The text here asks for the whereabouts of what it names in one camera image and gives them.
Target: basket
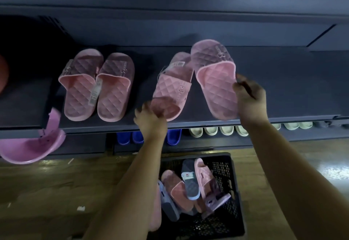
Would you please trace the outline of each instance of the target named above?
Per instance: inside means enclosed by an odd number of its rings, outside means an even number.
[[[233,161],[229,153],[187,155],[162,158],[160,174],[170,169],[181,176],[182,162],[188,158],[202,158],[215,176],[220,189],[231,194],[231,199],[205,220],[198,213],[195,216],[181,214],[177,222],[171,222],[162,212],[160,228],[148,234],[149,240],[211,240],[240,237],[245,234],[240,193],[238,191]]]

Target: wooden floor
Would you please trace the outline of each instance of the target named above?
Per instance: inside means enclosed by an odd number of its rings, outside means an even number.
[[[292,143],[349,198],[349,139]],[[295,239],[253,149],[230,150],[248,239]],[[83,232],[134,156],[0,164],[0,239],[62,240]],[[85,211],[77,211],[84,206]]]

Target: person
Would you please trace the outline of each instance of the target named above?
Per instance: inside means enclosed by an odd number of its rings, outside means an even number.
[[[266,92],[237,74],[233,85],[242,126],[249,132],[268,182],[298,240],[348,239],[349,204],[268,121]],[[135,110],[144,144],[116,186],[110,202],[97,214],[84,240],[143,240],[149,221],[167,133],[167,122],[149,108]]]

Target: hand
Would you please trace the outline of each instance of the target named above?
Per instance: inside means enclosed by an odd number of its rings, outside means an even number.
[[[158,117],[150,109],[150,101],[143,103],[142,110],[135,110],[134,123],[138,125],[144,138],[144,142],[150,139],[164,141],[167,134],[167,121],[161,116]]]
[[[243,75],[236,74],[240,82],[233,84],[238,98],[238,113],[242,127],[247,131],[253,126],[269,123],[267,99],[264,88]]]

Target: gray slipper with white label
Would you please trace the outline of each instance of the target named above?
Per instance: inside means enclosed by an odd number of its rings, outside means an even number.
[[[185,159],[182,164],[182,179],[185,184],[187,198],[194,201],[200,197],[200,189],[198,187],[198,180],[195,175],[195,160]]]

